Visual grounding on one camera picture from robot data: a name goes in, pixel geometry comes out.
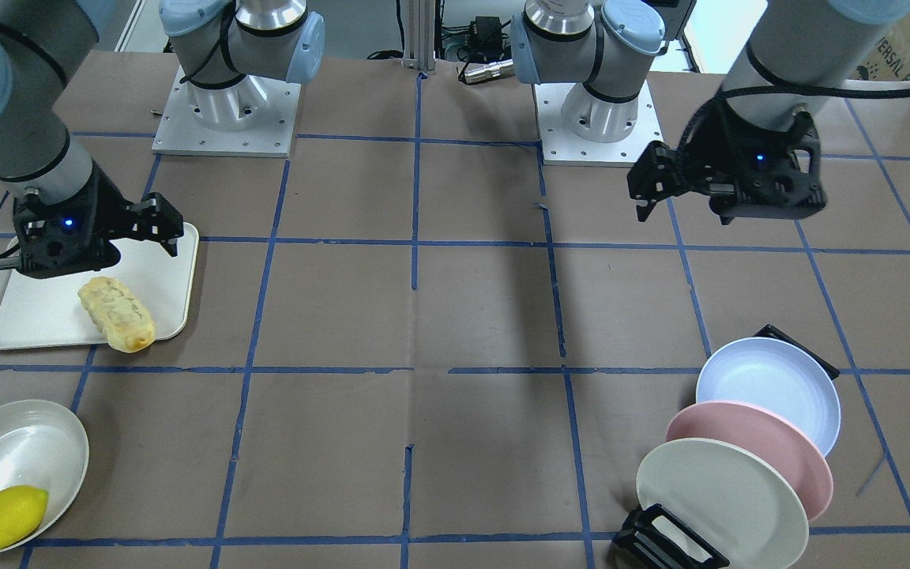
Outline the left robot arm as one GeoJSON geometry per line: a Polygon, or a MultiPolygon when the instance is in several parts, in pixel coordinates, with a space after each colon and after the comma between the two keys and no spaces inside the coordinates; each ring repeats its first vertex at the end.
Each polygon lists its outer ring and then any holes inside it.
{"type": "Polygon", "coordinates": [[[721,224],[821,212],[816,113],[909,12],[910,1],[770,1],[678,144],[653,141],[628,173],[637,219],[686,192],[708,197],[721,224]]]}

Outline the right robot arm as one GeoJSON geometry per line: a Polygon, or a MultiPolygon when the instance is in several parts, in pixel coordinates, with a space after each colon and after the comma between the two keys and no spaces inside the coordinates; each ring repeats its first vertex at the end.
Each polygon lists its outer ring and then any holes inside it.
{"type": "Polygon", "coordinates": [[[178,253],[183,217],[158,192],[123,197],[54,113],[100,40],[112,1],[0,1],[0,181],[16,242],[0,270],[36,280],[115,266],[115,240],[178,253]]]}

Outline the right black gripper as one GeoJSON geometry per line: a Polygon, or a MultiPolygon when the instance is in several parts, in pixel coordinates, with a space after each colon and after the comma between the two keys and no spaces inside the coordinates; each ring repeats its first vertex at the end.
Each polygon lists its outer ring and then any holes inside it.
{"type": "Polygon", "coordinates": [[[184,235],[181,213],[163,195],[125,199],[97,164],[87,183],[58,204],[16,198],[12,223],[18,238],[12,269],[36,280],[115,266],[122,258],[112,243],[118,239],[153,241],[177,257],[184,235]]]}

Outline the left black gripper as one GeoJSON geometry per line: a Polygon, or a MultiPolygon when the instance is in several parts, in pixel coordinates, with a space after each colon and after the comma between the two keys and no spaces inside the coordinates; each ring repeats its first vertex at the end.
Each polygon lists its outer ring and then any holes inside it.
{"type": "Polygon", "coordinates": [[[653,141],[630,169],[637,220],[687,192],[708,197],[722,226],[736,217],[802,220],[821,212],[827,195],[818,130],[805,107],[791,118],[786,130],[768,130],[740,118],[728,102],[705,102],[676,147],[653,141]]]}

